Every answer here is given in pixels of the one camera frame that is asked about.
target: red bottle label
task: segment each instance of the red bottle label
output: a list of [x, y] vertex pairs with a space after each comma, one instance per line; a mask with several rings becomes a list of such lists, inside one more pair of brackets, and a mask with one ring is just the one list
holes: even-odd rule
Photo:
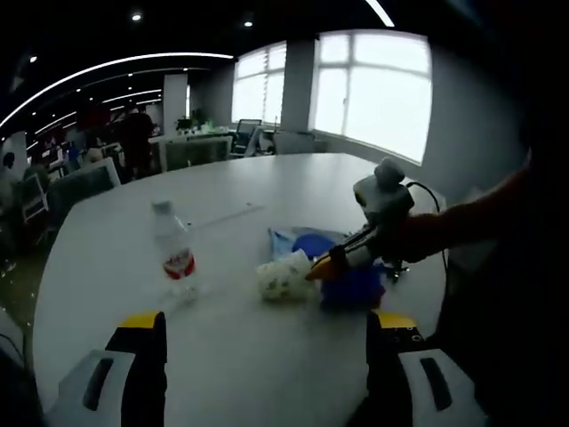
[[164, 271], [174, 280], [189, 276], [195, 268], [196, 259], [189, 249], [184, 249], [164, 263]]

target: window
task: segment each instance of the window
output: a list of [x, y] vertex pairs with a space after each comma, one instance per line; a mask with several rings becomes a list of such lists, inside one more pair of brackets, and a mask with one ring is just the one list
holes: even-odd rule
[[429, 130], [429, 45], [382, 31], [321, 35], [314, 128], [421, 163]]
[[281, 122], [285, 63], [286, 43], [267, 46], [239, 58], [233, 84], [232, 122], [242, 118]]

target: round table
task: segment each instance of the round table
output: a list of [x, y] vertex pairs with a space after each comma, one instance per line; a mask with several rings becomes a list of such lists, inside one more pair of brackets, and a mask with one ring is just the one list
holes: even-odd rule
[[[130, 314], [170, 284], [156, 257], [153, 200], [171, 199], [196, 226], [191, 245], [204, 294], [167, 321], [165, 425], [343, 425], [365, 396], [365, 313], [263, 303], [255, 267], [269, 261], [269, 227], [349, 232], [365, 222], [353, 184], [375, 164], [345, 154], [253, 157], [135, 181], [69, 213], [40, 286], [34, 368], [44, 410], [60, 380], [104, 349]], [[433, 212], [413, 188], [415, 212]], [[415, 264], [383, 308], [406, 313], [426, 336], [445, 289], [439, 255]]]

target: led light strip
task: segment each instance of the led light strip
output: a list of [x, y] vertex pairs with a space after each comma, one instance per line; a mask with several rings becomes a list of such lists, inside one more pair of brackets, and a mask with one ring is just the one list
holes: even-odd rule
[[74, 114], [77, 114], [77, 112], [74, 111], [74, 112], [72, 112], [72, 113], [67, 114], [66, 116], [60, 117], [60, 118], [58, 118], [57, 120], [52, 121], [52, 122], [51, 122], [50, 124], [48, 124], [47, 126], [42, 127], [39, 131], [36, 131], [36, 134], [38, 134], [38, 133], [44, 131], [45, 129], [47, 129], [48, 127], [50, 127], [50, 126], [52, 126], [52, 125], [55, 125], [57, 122], [60, 122], [60, 121], [63, 120], [64, 118], [68, 118], [68, 117], [73, 116]]
[[373, 11], [380, 17], [380, 20], [383, 21], [386, 27], [395, 27], [388, 13], [385, 12], [385, 9], [381, 7], [381, 4], [379, 4], [377, 0], [365, 0], [365, 2], [372, 7]]
[[110, 100], [103, 101], [101, 104], [106, 104], [108, 102], [112, 102], [112, 101], [116, 101], [116, 100], [122, 100], [123, 98], [130, 98], [131, 96], [146, 95], [147, 93], [156, 93], [156, 92], [162, 92], [162, 89], [154, 89], [152, 91], [129, 93], [127, 95], [117, 96], [116, 98], [111, 98]]
[[162, 100], [162, 98], [156, 98], [155, 100], [148, 100], [148, 101], [137, 102], [136, 105], [149, 104], [150, 102], [158, 102], [158, 101], [161, 101], [161, 100]]
[[166, 53], [151, 53], [148, 55], [131, 56], [129, 58], [122, 58], [121, 60], [111, 60], [109, 62], [104, 62], [102, 64], [95, 65], [94, 67], [89, 67], [89, 68], [83, 69], [81, 71], [77, 71], [75, 74], [72, 74], [71, 76], [64, 77], [61, 80], [58, 80], [57, 82], [55, 82], [49, 86], [46, 86], [44, 89], [42, 89], [41, 91], [39, 91], [35, 95], [31, 96], [30, 98], [28, 98], [26, 101], [22, 102], [19, 107], [17, 107], [12, 113], [10, 113], [8, 116], [6, 116], [4, 118], [4, 120], [2, 120], [2, 122], [0, 122], [0, 127], [4, 126], [8, 120], [10, 120], [12, 117], [14, 117], [20, 110], [22, 110], [24, 107], [26, 107], [31, 101], [36, 100], [37, 98], [42, 96], [44, 93], [50, 91], [54, 87], [62, 85], [62, 84], [68, 82], [69, 80], [71, 80], [75, 77], [79, 77], [79, 76], [82, 76], [83, 74], [90, 73], [91, 71], [95, 71], [96, 69], [105, 68], [105, 67], [109, 67], [111, 65], [116, 65], [116, 64], [122, 64], [125, 62], [130, 62], [132, 60], [148, 60], [148, 59], [153, 59], [153, 58], [184, 57], [184, 56], [219, 58], [222, 60], [232, 60], [233, 59], [233, 56], [231, 56], [231, 55], [222, 55], [220, 53], [166, 52]]

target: floor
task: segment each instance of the floor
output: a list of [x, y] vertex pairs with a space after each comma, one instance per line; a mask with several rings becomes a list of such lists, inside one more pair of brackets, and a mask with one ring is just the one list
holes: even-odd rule
[[48, 245], [40, 245], [27, 254], [0, 262], [0, 306], [25, 336], [24, 352], [29, 367], [33, 366], [31, 343], [37, 293], [49, 251]]

